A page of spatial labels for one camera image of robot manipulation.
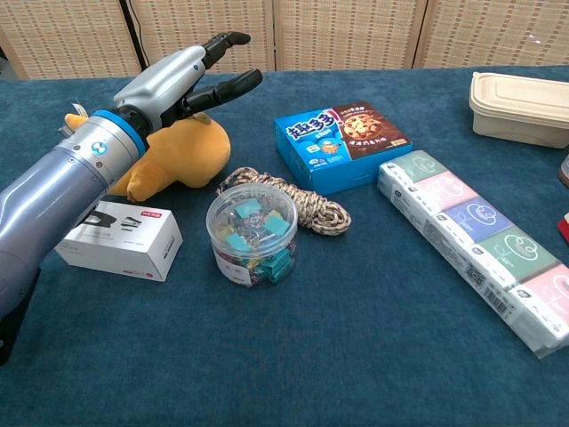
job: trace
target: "robotic hand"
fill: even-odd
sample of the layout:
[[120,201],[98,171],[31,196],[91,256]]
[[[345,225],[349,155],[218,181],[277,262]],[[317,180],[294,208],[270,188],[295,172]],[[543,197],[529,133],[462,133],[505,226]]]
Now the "robotic hand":
[[12,351],[44,257],[144,154],[151,133],[251,91],[258,69],[194,92],[242,33],[219,34],[163,58],[0,193],[0,365]]

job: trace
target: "blue logo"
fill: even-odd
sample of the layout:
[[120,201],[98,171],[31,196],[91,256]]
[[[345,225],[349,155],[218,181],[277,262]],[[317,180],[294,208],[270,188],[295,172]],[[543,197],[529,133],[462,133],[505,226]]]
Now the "blue logo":
[[95,142],[91,146],[91,151],[93,154],[102,156],[107,152],[107,144],[105,142]]

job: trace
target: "product box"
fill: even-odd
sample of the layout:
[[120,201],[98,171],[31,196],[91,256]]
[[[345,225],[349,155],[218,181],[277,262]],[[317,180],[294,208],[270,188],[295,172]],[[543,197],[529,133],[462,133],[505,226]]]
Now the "product box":
[[100,202],[55,251],[69,265],[164,282],[181,243],[172,212]]
[[569,269],[424,151],[379,190],[541,358],[569,343]]
[[378,166],[413,145],[364,101],[280,117],[276,147],[299,187],[327,195],[377,181]]

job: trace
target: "red object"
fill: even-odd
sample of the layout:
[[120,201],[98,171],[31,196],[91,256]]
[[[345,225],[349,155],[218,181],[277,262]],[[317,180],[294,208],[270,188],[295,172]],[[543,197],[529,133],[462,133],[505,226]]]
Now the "red object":
[[557,223],[557,228],[561,231],[561,235],[565,238],[565,241],[569,243],[569,213]]
[[150,211],[142,211],[142,216],[149,216],[150,218],[160,218],[162,216],[161,213],[158,212],[150,212]]
[[340,118],[340,116],[338,116],[338,113],[335,112],[333,109],[327,110],[326,113],[328,113],[330,116],[334,117],[334,120],[336,120],[336,123],[338,125],[344,124],[343,120]]

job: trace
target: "clear plastic jar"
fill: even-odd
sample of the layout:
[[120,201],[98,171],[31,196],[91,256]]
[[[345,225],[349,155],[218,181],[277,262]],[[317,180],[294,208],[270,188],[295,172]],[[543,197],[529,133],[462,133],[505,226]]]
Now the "clear plastic jar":
[[296,263],[298,211],[280,189],[242,184],[221,193],[206,216],[220,271],[240,285],[274,284]]

